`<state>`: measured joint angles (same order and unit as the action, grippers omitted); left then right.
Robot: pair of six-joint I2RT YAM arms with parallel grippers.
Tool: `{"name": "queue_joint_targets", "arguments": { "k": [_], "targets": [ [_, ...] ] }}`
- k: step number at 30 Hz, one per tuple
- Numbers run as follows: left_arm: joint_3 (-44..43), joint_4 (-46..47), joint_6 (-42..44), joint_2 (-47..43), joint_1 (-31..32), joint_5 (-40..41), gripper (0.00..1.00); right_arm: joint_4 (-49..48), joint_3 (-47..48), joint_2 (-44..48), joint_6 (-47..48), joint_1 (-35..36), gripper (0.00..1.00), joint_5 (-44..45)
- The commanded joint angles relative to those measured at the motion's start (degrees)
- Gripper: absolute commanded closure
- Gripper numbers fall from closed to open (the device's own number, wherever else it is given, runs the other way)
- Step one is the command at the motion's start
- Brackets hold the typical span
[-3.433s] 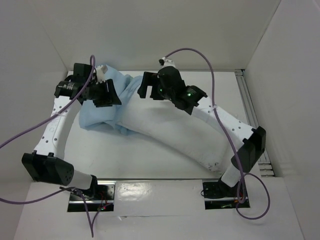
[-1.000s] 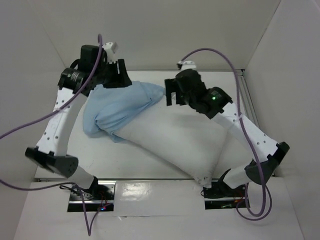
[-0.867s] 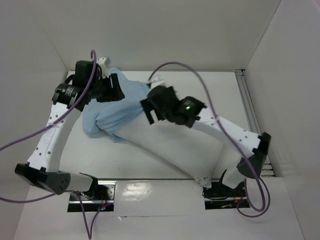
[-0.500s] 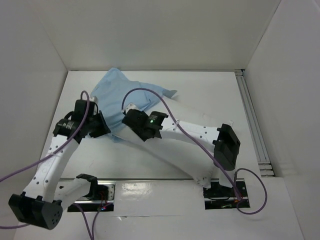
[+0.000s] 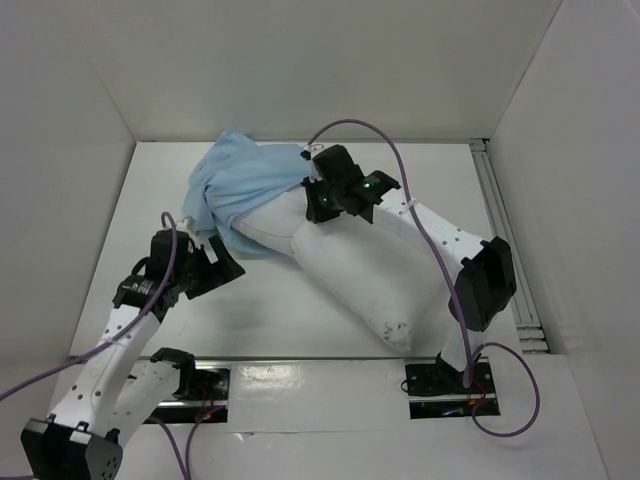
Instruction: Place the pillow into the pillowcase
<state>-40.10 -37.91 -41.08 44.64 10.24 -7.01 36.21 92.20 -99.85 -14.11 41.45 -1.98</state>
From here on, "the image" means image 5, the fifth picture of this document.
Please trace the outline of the white pillow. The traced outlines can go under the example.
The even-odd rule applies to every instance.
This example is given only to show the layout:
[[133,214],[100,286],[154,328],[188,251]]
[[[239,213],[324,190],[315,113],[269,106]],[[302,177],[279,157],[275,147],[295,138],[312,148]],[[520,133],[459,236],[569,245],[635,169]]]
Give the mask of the white pillow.
[[427,315],[441,305],[434,260],[395,235],[349,215],[306,219],[299,187],[236,217],[232,228],[284,254],[357,315],[386,345],[408,353]]

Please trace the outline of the light blue pillowcase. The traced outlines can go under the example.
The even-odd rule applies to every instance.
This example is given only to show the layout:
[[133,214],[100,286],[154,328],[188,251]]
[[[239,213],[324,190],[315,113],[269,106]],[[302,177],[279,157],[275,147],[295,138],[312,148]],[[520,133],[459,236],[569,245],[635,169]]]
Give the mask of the light blue pillowcase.
[[188,180],[182,212],[195,235],[219,234],[225,246],[248,257],[275,250],[233,227],[233,222],[298,187],[309,167],[295,143],[260,145],[238,131],[221,133]]

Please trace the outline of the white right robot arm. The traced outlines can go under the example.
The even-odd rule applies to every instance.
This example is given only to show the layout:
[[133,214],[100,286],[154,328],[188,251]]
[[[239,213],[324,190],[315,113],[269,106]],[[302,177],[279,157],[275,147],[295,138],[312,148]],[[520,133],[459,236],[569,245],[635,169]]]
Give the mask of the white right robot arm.
[[312,163],[302,182],[309,221],[360,217],[436,262],[457,324],[439,354],[436,379],[444,390],[460,391],[471,379],[486,330],[517,291],[509,244],[499,236],[486,240],[466,232],[420,204],[405,173],[398,179],[380,170],[364,174],[342,145],[317,153],[305,147],[302,156]]

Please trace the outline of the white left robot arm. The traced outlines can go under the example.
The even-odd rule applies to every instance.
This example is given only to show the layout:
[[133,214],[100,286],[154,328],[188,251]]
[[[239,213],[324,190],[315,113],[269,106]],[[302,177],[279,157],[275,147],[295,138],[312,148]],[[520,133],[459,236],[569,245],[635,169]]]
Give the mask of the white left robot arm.
[[193,354],[156,351],[139,371],[142,350],[180,298],[193,300],[244,275],[219,236],[195,242],[160,230],[150,253],[117,287],[98,353],[46,418],[29,420],[21,443],[36,479],[113,479],[126,443],[169,397],[209,394],[210,375]]

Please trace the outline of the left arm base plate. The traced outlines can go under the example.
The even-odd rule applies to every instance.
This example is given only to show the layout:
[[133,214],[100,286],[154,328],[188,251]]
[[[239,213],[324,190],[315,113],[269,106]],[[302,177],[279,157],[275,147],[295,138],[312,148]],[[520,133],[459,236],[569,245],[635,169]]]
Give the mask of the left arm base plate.
[[197,361],[189,392],[178,397],[170,395],[151,416],[169,425],[227,423],[230,386],[230,364]]

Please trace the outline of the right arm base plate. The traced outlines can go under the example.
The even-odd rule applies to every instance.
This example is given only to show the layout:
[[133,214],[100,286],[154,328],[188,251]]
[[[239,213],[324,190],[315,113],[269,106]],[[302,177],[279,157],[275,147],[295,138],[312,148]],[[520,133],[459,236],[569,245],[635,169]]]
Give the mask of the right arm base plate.
[[407,361],[400,389],[408,397],[412,420],[499,416],[500,407],[489,361],[481,357],[473,367],[470,387],[462,374],[446,366],[439,357]]

